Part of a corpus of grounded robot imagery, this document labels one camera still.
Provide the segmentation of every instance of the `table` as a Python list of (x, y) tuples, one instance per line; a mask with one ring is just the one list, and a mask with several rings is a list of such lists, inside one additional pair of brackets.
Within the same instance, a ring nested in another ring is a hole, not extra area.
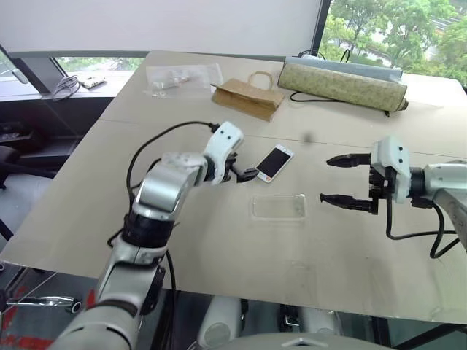
[[(426, 111), (424, 124), (411, 109), (388, 119), (358, 106), (295, 106), (286, 101), (267, 123), (210, 101), (156, 100), (143, 93), (144, 65), (206, 60), (219, 62), (225, 78), (234, 75), (236, 66), (240, 77), (279, 68), (272, 62), (152, 52), (76, 148), (0, 259), (98, 277), (110, 254), (106, 240), (121, 227), (128, 208), (125, 175), (138, 146), (182, 120), (230, 120), (246, 134), (239, 149), (240, 168), (255, 165), (277, 143), (296, 156), (271, 184), (255, 180), (193, 189), (169, 242), (181, 290), (467, 323), (467, 254), (460, 245), (432, 260), (428, 252), (433, 238), (388, 240), (384, 212), (372, 216), (345, 211), (318, 198), (319, 192), (366, 198), (368, 167), (333, 168), (325, 160), (369, 152), (372, 141), (389, 133), (415, 148), (410, 154), (414, 166), (467, 158), (465, 101), (460, 95), (452, 98), (456, 85), (439, 81), (447, 88), (451, 85), (450, 92), (444, 90), (451, 96), (446, 107), (416, 104), (416, 112)], [(411, 78), (414, 90), (417, 78)], [(436, 129), (450, 132), (435, 133)], [(306, 131), (313, 132), (314, 142), (301, 140)], [(133, 182), (163, 152), (202, 151), (209, 136), (201, 126), (164, 136), (142, 153)], [(306, 196), (303, 221), (265, 222), (251, 215), (254, 195), (298, 193)], [(433, 211), (413, 209), (408, 203), (393, 211), (395, 235), (437, 227)]]

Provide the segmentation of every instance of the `clear plastic bag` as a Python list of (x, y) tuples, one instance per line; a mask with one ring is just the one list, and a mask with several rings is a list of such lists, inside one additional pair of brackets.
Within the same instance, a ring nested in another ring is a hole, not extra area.
[(211, 84), (222, 84), (218, 64), (146, 67), (147, 92), (158, 98), (209, 97)]

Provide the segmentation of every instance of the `robotic arm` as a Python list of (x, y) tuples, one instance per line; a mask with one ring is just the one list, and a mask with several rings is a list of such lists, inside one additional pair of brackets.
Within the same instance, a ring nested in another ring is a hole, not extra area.
[[(454, 225), (458, 239), (448, 244), (451, 248), (459, 241), (467, 250), (467, 163), (462, 161), (443, 164), (430, 164), (424, 168), (409, 167), (409, 152), (402, 143), (392, 136), (376, 142), (371, 154), (338, 155), (327, 161), (330, 166), (350, 168), (370, 165), (369, 197), (371, 200), (358, 200), (348, 195), (323, 195), (321, 201), (344, 209), (367, 211), (378, 214), (379, 199), (387, 201), (388, 221), (386, 234), (391, 239), (403, 239), (426, 236), (431, 233), (415, 233), (395, 237), (390, 234), (392, 204), (403, 203), (412, 199), (412, 206), (434, 208), (440, 219), (436, 238), (436, 247), (444, 233), (444, 218), (438, 206), (442, 207)], [(432, 249), (431, 257), (439, 257), (447, 250), (436, 253)]]
[(160, 263), (183, 203), (192, 187), (256, 177), (234, 167), (242, 132), (229, 122), (212, 135), (203, 154), (166, 153), (150, 170), (136, 195), (123, 231), (99, 279), (96, 304), (79, 314), (50, 349), (136, 348), (142, 316), (157, 304), (165, 270)]

